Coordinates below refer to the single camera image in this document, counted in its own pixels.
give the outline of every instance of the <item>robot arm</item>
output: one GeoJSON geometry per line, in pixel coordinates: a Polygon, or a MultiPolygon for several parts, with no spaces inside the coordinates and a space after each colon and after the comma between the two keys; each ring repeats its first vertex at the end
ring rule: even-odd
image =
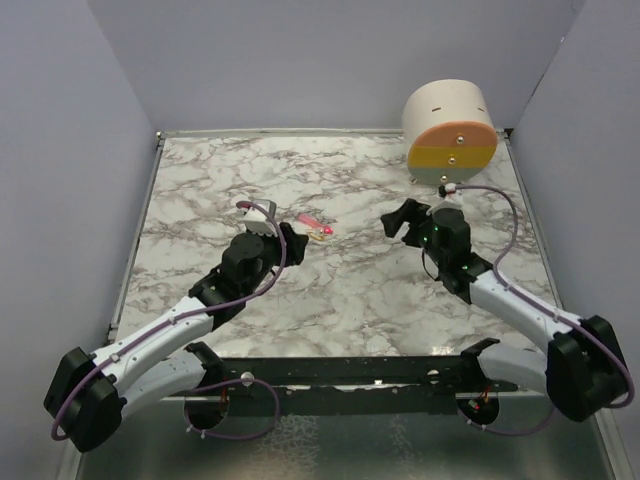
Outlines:
{"type": "Polygon", "coordinates": [[[609,322],[599,316],[582,319],[506,281],[491,263],[472,252],[469,224],[448,193],[441,193],[445,200],[435,207],[407,199],[381,221],[391,238],[408,223],[402,241],[422,249],[425,271],[434,280],[504,320],[542,352],[516,350],[493,339],[480,342],[471,354],[477,356],[485,376],[544,393],[575,421],[629,392],[624,358],[609,322]]]}
{"type": "Polygon", "coordinates": [[[89,355],[76,348],[62,358],[44,402],[55,418],[54,438],[70,438],[81,452],[91,450],[138,408],[202,382],[215,383],[207,377],[222,380],[220,361],[209,349],[189,345],[166,358],[224,325],[268,290],[282,269],[303,261],[308,237],[287,223],[276,224],[275,204],[260,205],[247,204],[247,231],[234,237],[221,263],[173,308],[117,343],[89,355]],[[274,277],[257,290],[274,267],[274,277]],[[57,434],[58,427],[66,436],[57,434]]]}

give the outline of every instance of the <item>white cylinder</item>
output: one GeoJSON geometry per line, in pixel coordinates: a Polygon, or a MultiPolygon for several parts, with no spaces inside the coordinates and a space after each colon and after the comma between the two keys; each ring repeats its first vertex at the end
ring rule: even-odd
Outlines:
{"type": "Polygon", "coordinates": [[[416,90],[402,114],[407,165],[427,184],[468,180],[488,165],[498,136],[482,92],[466,80],[438,80],[416,90]]]}

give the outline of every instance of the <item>marble surface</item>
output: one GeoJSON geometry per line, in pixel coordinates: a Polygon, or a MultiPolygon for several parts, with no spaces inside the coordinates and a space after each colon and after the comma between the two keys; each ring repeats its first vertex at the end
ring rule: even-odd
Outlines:
{"type": "MultiPolygon", "coordinates": [[[[269,198],[280,221],[309,213],[331,241],[311,241],[265,296],[204,341],[221,356],[361,356],[459,353],[486,337],[532,344],[503,321],[449,294],[422,270],[420,252],[385,238],[379,217],[411,185],[399,137],[170,138],[140,238],[118,338],[151,322],[215,266],[240,232],[236,201],[269,198]]],[[[533,229],[504,143],[473,183],[497,185],[520,208],[518,244],[503,262],[520,285],[551,301],[533,229]]],[[[493,260],[509,239],[510,210],[465,191],[475,250],[493,260]]]]}

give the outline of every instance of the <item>pink object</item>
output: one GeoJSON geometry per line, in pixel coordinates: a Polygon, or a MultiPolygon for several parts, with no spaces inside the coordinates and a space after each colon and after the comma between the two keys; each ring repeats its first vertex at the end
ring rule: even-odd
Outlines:
{"type": "Polygon", "coordinates": [[[332,235],[333,234],[333,229],[329,225],[323,225],[322,223],[317,221],[315,218],[313,218],[310,215],[307,215],[306,213],[301,213],[298,216],[298,221],[300,223],[304,223],[305,225],[310,226],[311,228],[319,228],[319,229],[321,229],[322,232],[325,235],[332,235]]]}

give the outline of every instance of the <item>yellow stripe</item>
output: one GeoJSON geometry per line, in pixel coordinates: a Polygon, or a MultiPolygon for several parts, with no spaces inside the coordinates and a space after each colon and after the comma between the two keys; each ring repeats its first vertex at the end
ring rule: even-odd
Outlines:
{"type": "Polygon", "coordinates": [[[421,147],[414,145],[408,164],[418,168],[484,168],[496,153],[496,146],[486,147],[421,147]],[[450,164],[449,159],[456,159],[450,164]]]}

